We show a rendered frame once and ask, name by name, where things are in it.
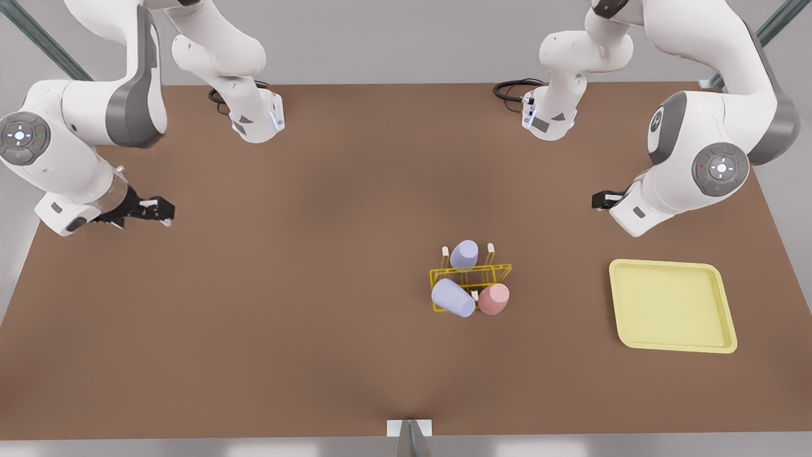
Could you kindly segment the yellow tray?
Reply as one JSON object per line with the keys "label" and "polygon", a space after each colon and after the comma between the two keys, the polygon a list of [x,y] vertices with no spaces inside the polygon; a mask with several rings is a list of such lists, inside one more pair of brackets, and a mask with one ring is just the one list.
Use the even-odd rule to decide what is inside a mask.
{"label": "yellow tray", "polygon": [[627,347],[722,355],[737,349],[716,267],[617,258],[608,272],[617,333]]}

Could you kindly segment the pink cup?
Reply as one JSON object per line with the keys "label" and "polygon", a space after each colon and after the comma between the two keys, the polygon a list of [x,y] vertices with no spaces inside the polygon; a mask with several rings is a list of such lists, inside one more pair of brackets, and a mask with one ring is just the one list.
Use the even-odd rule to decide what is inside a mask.
{"label": "pink cup", "polygon": [[478,306],[485,315],[499,315],[507,306],[509,298],[510,290],[505,284],[491,284],[478,293]]}

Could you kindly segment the small lavender cup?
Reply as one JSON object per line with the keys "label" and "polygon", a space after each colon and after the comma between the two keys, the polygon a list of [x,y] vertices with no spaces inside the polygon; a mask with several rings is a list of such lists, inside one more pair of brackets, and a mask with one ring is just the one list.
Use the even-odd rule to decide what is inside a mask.
{"label": "small lavender cup", "polygon": [[460,242],[450,253],[450,266],[455,271],[470,271],[478,263],[479,247],[472,240]]}

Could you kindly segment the large lavender cup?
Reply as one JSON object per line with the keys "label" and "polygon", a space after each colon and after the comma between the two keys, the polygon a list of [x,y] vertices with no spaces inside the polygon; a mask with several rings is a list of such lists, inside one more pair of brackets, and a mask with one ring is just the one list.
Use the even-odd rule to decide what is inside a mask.
{"label": "large lavender cup", "polygon": [[431,299],[452,314],[468,317],[475,312],[476,302],[472,295],[450,279],[441,279],[432,289]]}

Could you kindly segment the silver frame post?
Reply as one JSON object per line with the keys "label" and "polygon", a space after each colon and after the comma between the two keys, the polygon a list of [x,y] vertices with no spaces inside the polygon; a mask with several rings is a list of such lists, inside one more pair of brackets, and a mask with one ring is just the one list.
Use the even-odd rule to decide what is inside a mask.
{"label": "silver frame post", "polygon": [[72,80],[94,81],[69,52],[17,0],[0,0],[0,13],[23,32],[39,50]]}
{"label": "silver frame post", "polygon": [[[765,47],[777,37],[811,2],[812,0],[784,0],[755,32],[761,46]],[[725,87],[719,73],[714,74],[710,79],[699,80],[698,85],[700,90],[706,91],[721,91]]]}
{"label": "silver frame post", "polygon": [[434,457],[426,439],[432,435],[429,419],[386,420],[386,436],[398,437],[395,457]]}

